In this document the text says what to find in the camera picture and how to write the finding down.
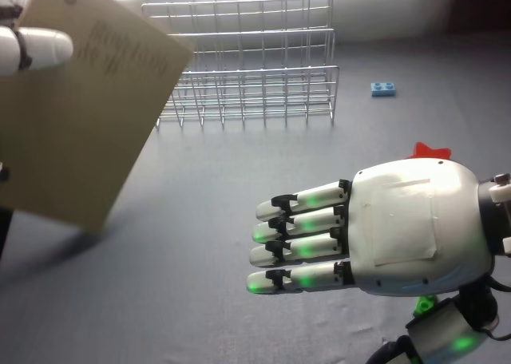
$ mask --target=gray table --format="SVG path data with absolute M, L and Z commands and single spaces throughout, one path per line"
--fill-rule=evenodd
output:
M 149 138 L 101 238 L 17 213 L 0 264 L 0 361 L 9 364 L 348 364 L 405 332 L 415 299 L 357 289 L 245 290 L 255 206 L 450 147 L 481 179 L 511 171 L 511 35 L 339 49 L 335 126 L 325 117 L 165 123 Z M 372 99 L 372 81 L 396 98 Z M 511 283 L 499 259 L 496 277 Z M 497 295 L 499 334 L 511 330 Z M 508 362 L 487 342 L 463 362 Z

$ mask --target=white robotic hand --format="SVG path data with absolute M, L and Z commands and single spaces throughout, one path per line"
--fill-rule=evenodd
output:
M 252 238 L 263 245 L 252 249 L 250 262 L 304 264 L 251 274 L 247 289 L 460 291 L 411 322 L 391 354 L 369 362 L 455 360 L 494 338 L 497 303 L 490 288 L 511 291 L 490 277 L 494 256 L 511 253 L 509 181 L 480 183 L 451 160 L 407 159 L 361 170 L 351 181 L 274 197 L 256 210 L 264 223 Z
M 60 31 L 0 26 L 0 77 L 60 65 L 72 55 L 73 42 Z

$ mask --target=red star-shaped object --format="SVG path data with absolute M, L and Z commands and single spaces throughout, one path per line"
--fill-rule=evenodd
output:
M 430 148 L 422 142 L 417 142 L 414 148 L 414 155 L 408 156 L 407 159 L 435 158 L 449 160 L 450 153 L 450 148 Z

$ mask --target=blue lego brick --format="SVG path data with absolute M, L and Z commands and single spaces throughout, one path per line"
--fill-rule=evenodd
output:
M 371 83 L 370 91 L 373 97 L 394 97 L 396 95 L 396 88 L 391 82 Z

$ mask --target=dish rack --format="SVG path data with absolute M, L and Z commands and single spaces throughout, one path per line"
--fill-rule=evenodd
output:
M 196 47 L 160 120 L 334 121 L 333 0 L 145 0 L 141 9 Z

